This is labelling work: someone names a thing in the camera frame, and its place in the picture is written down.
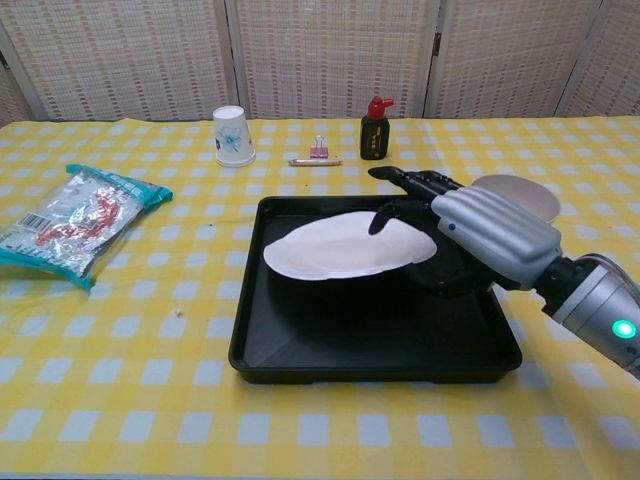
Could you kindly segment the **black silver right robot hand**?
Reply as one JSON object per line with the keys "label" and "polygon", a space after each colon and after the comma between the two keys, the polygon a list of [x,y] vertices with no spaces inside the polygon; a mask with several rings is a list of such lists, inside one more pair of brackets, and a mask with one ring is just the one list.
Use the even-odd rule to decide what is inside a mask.
{"label": "black silver right robot hand", "polygon": [[468,269],[448,280],[420,280],[436,296],[451,298],[494,284],[506,290],[531,290],[562,258],[557,229],[485,188],[464,186],[434,170],[378,166],[368,174],[406,192],[379,208],[369,234],[380,233],[392,219],[435,222],[442,235],[473,258]]}

